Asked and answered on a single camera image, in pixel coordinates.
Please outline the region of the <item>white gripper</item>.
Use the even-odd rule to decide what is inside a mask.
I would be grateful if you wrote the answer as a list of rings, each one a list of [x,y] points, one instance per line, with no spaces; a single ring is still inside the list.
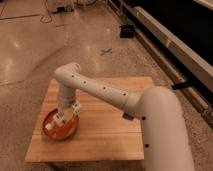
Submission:
[[[65,124],[65,121],[70,121],[73,118],[75,118],[76,114],[80,113],[81,108],[82,108],[81,103],[79,101],[76,101],[73,104],[73,108],[72,107],[63,108],[62,109],[63,114],[56,113],[53,116],[53,120],[58,126],[63,126]]]

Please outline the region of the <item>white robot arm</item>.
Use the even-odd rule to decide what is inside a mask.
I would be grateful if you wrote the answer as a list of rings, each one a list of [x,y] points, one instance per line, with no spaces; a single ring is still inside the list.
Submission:
[[[183,109],[170,89],[126,90],[82,75],[77,63],[58,67],[54,79],[63,107],[71,105],[75,91],[81,90],[140,120],[146,171],[195,171]]]

